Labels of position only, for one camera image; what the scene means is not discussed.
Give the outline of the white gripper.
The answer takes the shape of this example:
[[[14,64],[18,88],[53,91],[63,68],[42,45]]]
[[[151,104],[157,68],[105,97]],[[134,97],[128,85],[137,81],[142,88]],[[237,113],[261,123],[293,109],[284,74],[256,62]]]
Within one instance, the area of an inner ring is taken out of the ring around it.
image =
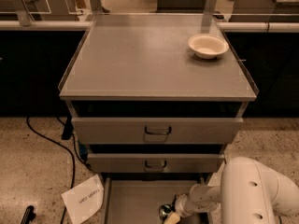
[[[164,224],[178,224],[180,217],[189,217],[197,212],[198,203],[190,194],[179,194],[175,201],[176,212],[171,212]]]

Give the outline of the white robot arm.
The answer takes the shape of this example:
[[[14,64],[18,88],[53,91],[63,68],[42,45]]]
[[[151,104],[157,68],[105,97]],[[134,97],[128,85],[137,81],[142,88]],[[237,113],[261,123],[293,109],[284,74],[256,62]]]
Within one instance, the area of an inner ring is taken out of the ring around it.
[[[195,184],[159,212],[163,224],[178,224],[216,208],[221,224],[276,224],[276,216],[299,214],[299,187],[256,160],[236,157],[224,166],[218,186]]]

